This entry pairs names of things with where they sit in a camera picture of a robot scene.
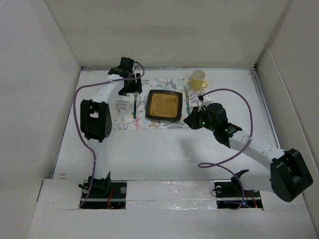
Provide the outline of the floral patterned cloth napkin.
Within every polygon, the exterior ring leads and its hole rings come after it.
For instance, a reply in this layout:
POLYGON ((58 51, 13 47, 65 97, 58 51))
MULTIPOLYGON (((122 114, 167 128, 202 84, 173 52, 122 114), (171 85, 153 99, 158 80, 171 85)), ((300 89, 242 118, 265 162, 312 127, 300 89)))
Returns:
POLYGON ((196 91, 190 86, 190 78, 182 79, 142 79, 142 93, 137 96, 137 115, 133 116, 134 111, 134 96, 118 96, 115 103, 115 112, 112 113, 113 129, 172 129, 172 128, 187 128, 183 119, 188 116, 185 99, 183 99, 181 120, 179 121, 164 121, 146 118, 146 108, 148 95, 150 90, 167 90, 180 92, 183 95, 184 90, 187 90, 189 96, 190 107, 199 106, 201 104, 198 95, 207 92, 207 88, 196 91))

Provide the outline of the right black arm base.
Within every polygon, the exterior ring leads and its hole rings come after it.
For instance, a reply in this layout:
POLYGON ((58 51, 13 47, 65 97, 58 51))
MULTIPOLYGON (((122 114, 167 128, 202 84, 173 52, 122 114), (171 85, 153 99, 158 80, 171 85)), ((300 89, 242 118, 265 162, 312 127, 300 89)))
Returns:
POLYGON ((263 209, 259 191, 245 190, 240 187, 239 179, 248 170, 241 170, 230 179, 214 180, 211 196, 216 199, 218 209, 263 209))

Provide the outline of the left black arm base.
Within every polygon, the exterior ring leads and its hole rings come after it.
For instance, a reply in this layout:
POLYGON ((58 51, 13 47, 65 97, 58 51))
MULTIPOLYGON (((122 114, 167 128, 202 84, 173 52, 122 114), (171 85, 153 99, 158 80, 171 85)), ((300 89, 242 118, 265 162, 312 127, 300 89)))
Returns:
POLYGON ((126 208, 127 181, 112 181, 110 173, 104 179, 88 177, 78 187, 82 190, 81 209, 121 210, 126 208))

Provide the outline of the silver table knife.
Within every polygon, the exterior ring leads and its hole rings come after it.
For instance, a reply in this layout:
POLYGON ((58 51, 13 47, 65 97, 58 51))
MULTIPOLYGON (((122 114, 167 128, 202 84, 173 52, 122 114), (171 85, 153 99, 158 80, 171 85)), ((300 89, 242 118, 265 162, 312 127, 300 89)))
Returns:
POLYGON ((188 115, 190 115, 191 114, 191 110, 190 110, 190 105, 189 105, 189 95, 188 95, 187 88, 185 86, 184 86, 184 92, 185 92, 185 101, 186 101, 187 113, 188 113, 188 115))

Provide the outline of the fork with teal handle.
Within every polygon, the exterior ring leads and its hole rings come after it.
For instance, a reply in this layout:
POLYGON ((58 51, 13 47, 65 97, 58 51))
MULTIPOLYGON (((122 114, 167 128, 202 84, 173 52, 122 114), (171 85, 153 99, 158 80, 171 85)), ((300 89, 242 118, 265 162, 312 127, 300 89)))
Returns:
POLYGON ((134 93, 134 111, 133 111, 133 119, 137 117, 137 97, 138 93, 134 93))

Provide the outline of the yellow ceramic mug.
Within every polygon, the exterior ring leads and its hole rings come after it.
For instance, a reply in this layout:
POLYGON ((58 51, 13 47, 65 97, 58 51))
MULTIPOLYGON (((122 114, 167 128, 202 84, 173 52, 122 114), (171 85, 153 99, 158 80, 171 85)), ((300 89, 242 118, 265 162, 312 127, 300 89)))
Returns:
POLYGON ((189 87, 194 91, 201 91, 207 88, 206 74, 202 70, 195 70, 188 78, 189 87))

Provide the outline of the square black brown plate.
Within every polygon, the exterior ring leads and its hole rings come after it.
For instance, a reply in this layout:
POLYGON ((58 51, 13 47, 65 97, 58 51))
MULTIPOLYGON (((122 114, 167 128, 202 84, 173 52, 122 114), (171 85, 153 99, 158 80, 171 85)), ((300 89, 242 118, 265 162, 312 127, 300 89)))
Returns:
POLYGON ((179 121, 182 115, 183 95, 168 90, 150 90, 145 116, 151 120, 179 121))

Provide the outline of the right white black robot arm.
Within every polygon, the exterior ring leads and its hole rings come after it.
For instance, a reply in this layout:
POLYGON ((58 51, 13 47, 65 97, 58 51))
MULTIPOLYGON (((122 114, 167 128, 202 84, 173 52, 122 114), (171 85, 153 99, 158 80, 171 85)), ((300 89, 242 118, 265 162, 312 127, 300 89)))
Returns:
POLYGON ((248 190, 261 190, 291 202, 314 182, 299 151, 274 148, 254 139, 228 121, 226 110, 219 103, 194 107, 184 123, 193 130, 205 128, 213 132, 219 143, 247 155, 268 170, 256 176, 244 168, 233 176, 230 190, 236 196, 248 190))

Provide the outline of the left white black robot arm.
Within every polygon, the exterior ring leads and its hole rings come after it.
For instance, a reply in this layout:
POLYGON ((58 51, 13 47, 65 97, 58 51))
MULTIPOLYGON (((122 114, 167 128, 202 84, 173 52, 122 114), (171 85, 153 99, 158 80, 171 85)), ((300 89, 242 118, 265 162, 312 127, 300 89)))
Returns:
POLYGON ((83 85, 77 88, 74 93, 72 102, 74 122, 80 140, 93 154, 93 179, 104 179, 104 176, 98 175, 99 170, 97 169, 98 166, 101 166, 101 159, 98 158, 96 151, 86 141, 93 139, 102 143, 105 138, 109 137, 112 131, 111 110, 106 101, 83 100, 80 104, 80 118, 78 118, 76 113, 77 96, 82 89, 105 85, 116 87, 119 82, 123 82, 123 86, 117 90, 116 95, 139 95, 142 93, 142 76, 144 74, 145 69, 141 63, 128 57, 122 57, 120 64, 111 68, 107 74, 108 76, 115 75, 117 78, 108 77, 103 82, 83 85))

